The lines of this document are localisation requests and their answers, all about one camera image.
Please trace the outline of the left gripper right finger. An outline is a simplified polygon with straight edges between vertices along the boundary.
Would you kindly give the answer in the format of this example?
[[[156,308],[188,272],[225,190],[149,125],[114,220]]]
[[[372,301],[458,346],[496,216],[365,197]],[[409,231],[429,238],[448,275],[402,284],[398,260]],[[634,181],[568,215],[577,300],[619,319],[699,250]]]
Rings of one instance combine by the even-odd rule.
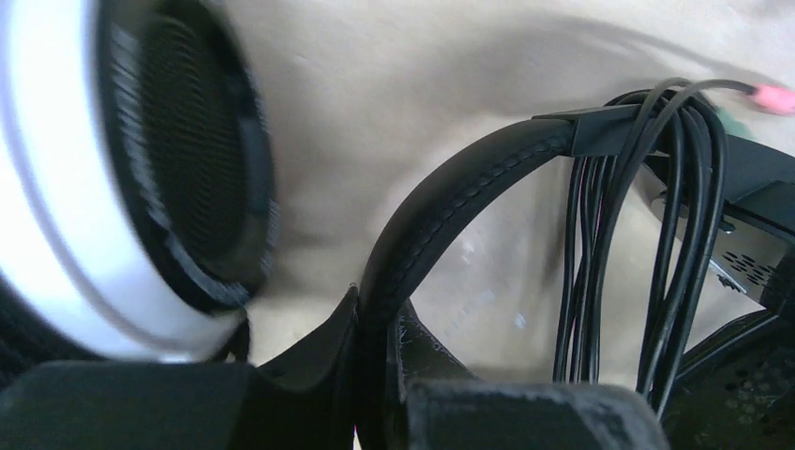
[[[389,449],[667,449],[636,393],[589,383],[488,382],[456,359],[406,303],[387,344]]]

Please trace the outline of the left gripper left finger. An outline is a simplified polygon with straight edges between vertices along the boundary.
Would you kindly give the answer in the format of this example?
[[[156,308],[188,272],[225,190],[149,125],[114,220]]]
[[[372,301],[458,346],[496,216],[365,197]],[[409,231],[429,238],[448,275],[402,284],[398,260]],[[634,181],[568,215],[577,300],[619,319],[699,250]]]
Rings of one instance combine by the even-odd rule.
[[[1,396],[5,449],[349,449],[358,290],[268,363],[60,362]]]

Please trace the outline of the white and black headphones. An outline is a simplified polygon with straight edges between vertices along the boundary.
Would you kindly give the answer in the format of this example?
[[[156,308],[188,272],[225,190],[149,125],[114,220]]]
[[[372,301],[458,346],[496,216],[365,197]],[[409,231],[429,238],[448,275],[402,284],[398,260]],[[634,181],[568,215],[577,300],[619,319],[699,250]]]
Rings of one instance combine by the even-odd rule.
[[[3,2],[1,384],[247,360],[275,194],[227,2]]]

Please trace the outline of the black headphones with pink mic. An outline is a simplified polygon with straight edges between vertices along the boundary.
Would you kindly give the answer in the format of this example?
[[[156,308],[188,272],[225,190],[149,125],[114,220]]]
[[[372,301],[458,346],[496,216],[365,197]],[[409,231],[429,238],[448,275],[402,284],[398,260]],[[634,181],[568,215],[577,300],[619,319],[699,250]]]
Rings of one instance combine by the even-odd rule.
[[[363,448],[389,449],[387,344],[400,310],[481,212],[554,158],[573,165],[548,383],[602,384],[609,251],[623,201],[647,168],[665,187],[629,390],[654,413],[667,449],[793,447],[794,159],[729,131],[708,89],[794,112],[783,87],[671,78],[602,107],[504,127],[423,180],[382,231],[360,285],[354,428]]]

